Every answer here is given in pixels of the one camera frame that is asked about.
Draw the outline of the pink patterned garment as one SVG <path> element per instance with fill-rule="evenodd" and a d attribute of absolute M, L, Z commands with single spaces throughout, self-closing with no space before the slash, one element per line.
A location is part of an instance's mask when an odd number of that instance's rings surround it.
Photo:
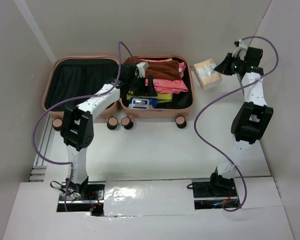
<path fill-rule="evenodd" d="M 168 62 L 172 61 L 172 58 L 163 59 L 163 60 L 154 60 L 154 59 L 141 59 L 141 60 L 151 60 L 153 62 Z M 153 85 L 155 90 L 160 94 L 180 94 L 187 93 L 189 91 L 188 87 L 183 81 L 184 73 L 186 70 L 186 64 L 184 62 L 179 63 L 179 73 L 182 79 L 180 80 L 165 80 L 165 79 L 153 79 Z"/>

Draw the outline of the blue white wet wipes pack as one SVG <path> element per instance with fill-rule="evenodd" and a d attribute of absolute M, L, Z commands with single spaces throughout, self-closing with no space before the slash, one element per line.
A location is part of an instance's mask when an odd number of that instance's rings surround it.
<path fill-rule="evenodd" d="M 129 100 L 128 108 L 135 110 L 152 110 L 157 108 L 157 104 L 157 98 L 132 97 Z"/>

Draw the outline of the pink suitcase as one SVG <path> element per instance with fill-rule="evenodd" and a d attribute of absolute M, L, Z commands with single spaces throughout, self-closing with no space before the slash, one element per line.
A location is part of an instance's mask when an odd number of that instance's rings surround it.
<path fill-rule="evenodd" d="M 142 60 L 148 62 L 164 62 L 168 59 L 177 61 L 181 68 L 181 80 L 186 91 L 172 94 L 170 102 L 159 103 L 155 109 L 132 110 L 128 107 L 126 97 L 108 106 L 99 114 L 101 119 L 114 117 L 118 106 L 121 106 L 126 117 L 121 120 L 122 126 L 130 130 L 134 126 L 134 119 L 174 118 L 178 128 L 187 125 L 187 116 L 194 102 L 194 84 L 188 62 L 179 55 L 143 55 Z M 68 56 L 58 60 L 51 72 L 42 100 L 44 110 L 53 119 L 63 119 L 65 104 L 57 106 L 63 100 L 92 95 L 98 92 L 107 80 L 116 77 L 119 61 L 112 56 Z"/>

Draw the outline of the orange tissue pack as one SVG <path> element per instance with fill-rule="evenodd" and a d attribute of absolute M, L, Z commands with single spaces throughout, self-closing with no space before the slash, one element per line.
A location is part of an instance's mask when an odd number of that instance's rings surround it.
<path fill-rule="evenodd" d="M 215 61 L 210 58 L 193 65 L 196 79 L 203 90 L 211 89 L 222 82 L 222 76 L 215 71 Z"/>

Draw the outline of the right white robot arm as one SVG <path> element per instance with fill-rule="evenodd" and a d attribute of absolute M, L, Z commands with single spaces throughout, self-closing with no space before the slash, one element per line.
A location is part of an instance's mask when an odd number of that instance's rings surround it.
<path fill-rule="evenodd" d="M 264 135 L 273 116 L 274 109 L 265 101 L 263 91 L 264 71 L 259 67 L 263 50 L 254 47 L 239 47 L 234 53 L 228 53 L 214 71 L 231 76 L 238 75 L 243 86 L 244 102 L 236 114 L 231 134 L 234 149 L 230 159 L 217 166 L 210 176 L 208 190 L 213 196 L 220 196 L 225 190 L 234 186 L 234 178 L 245 152 Z"/>

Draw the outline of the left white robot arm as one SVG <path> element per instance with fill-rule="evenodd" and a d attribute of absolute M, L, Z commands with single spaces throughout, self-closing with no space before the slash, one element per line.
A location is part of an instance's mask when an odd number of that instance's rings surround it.
<path fill-rule="evenodd" d="M 148 62 L 119 67 L 118 78 L 108 78 L 92 97 L 64 111 L 60 135 L 66 145 L 68 161 L 71 162 L 66 189 L 78 200 L 84 199 L 89 193 L 86 163 L 87 149 L 94 138 L 94 120 L 121 98 L 121 89 L 137 86 L 139 90 L 146 85 Z"/>

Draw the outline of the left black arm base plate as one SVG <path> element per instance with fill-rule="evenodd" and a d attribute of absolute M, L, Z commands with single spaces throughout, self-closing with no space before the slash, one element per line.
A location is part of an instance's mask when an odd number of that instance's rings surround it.
<path fill-rule="evenodd" d="M 89 212 L 94 217 L 104 215 L 104 182 L 89 182 L 81 193 L 69 189 L 66 194 L 66 184 L 55 180 L 50 182 L 50 187 L 59 192 L 56 209 L 58 213 Z"/>

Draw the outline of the brown towel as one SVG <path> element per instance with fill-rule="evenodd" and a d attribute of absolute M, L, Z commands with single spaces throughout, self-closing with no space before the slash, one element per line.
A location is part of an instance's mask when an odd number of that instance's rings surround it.
<path fill-rule="evenodd" d="M 151 61 L 142 60 L 136 57 L 127 58 L 125 64 L 139 64 L 141 62 L 147 62 L 149 67 L 145 70 L 145 78 L 148 79 L 152 76 L 153 79 L 175 81 L 181 80 L 182 77 L 179 73 L 179 62 L 176 60 L 170 61 Z"/>

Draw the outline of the yellow-green shorts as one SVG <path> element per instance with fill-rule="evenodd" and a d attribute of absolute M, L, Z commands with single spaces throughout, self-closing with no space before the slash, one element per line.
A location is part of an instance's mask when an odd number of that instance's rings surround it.
<path fill-rule="evenodd" d="M 143 96 L 143 95 L 134 95 L 132 93 L 126 94 L 126 99 L 129 101 L 131 98 L 141 98 L 141 99 L 157 99 L 158 103 L 170 103 L 172 102 L 173 95 L 171 93 L 158 93 L 157 96 Z"/>

